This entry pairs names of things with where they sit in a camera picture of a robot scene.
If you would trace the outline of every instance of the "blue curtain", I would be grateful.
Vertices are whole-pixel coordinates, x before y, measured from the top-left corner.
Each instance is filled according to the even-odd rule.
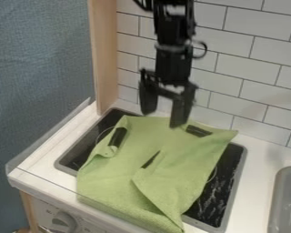
[[[86,0],[0,0],[0,233],[26,226],[5,163],[94,96]]]

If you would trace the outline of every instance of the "wooden panel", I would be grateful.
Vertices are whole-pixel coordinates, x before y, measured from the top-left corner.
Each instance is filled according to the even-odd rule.
[[[23,201],[26,218],[29,222],[31,232],[38,233],[39,231],[38,231],[38,225],[37,225],[36,218],[35,218],[32,197],[30,195],[26,194],[25,192],[22,192],[22,191],[19,191],[19,193],[20,193],[20,197]]]
[[[117,100],[116,0],[88,0],[95,98],[102,115]]]

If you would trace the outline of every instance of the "metal sink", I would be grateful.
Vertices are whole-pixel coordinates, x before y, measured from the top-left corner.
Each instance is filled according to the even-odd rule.
[[[268,233],[291,233],[291,167],[280,170],[268,223]]]

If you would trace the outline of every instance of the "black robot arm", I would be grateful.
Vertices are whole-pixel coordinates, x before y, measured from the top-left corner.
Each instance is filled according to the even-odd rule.
[[[159,96],[173,100],[170,127],[179,127],[189,118],[198,86],[189,82],[194,56],[192,37],[196,34],[194,0],[133,0],[145,11],[153,12],[156,44],[156,70],[142,69],[139,83],[141,111],[156,111]],[[182,86],[181,93],[166,86]]]

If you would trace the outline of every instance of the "green towel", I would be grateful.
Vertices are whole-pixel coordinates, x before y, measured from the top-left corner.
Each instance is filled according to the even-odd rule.
[[[197,137],[186,132],[188,125],[213,134]],[[118,127],[127,133],[120,148],[110,147]],[[152,232],[183,232],[181,215],[236,134],[194,122],[172,129],[165,117],[123,116],[79,170],[77,198]]]

